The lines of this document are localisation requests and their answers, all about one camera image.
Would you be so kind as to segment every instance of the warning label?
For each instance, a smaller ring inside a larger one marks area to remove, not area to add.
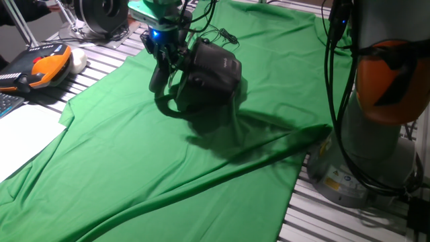
[[[324,184],[339,193],[353,198],[363,198],[367,190],[352,175],[333,167],[324,178]]]

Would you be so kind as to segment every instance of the white sheet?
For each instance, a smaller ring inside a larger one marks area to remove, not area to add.
[[[42,151],[65,128],[54,116],[30,105],[0,119],[0,183]]]

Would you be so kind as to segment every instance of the wrinkled green sheet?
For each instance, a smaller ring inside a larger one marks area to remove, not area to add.
[[[246,83],[234,105],[166,117],[148,90],[155,60],[128,58],[73,98],[67,130],[0,184],[0,241],[276,240],[304,151],[330,131],[325,35],[312,14],[232,1],[212,24],[241,43],[225,46]],[[337,99],[349,66],[339,52]]]

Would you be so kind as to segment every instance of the robotic manipulator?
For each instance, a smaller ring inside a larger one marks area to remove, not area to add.
[[[196,19],[186,11],[186,4],[182,9],[179,9],[180,0],[141,0],[128,4],[132,17],[148,25],[148,31],[140,38],[148,53],[157,60],[149,89],[155,93],[160,111],[168,116],[229,104],[241,81],[242,66],[233,53],[208,39],[197,38],[191,49],[185,41],[188,33],[200,33],[208,27],[216,1],[212,0],[205,15]],[[203,29],[189,28],[192,22],[208,14],[210,17]],[[165,95],[165,87],[168,84],[171,87],[177,71],[183,72],[179,89]],[[171,99],[175,100],[179,112],[167,107]]]

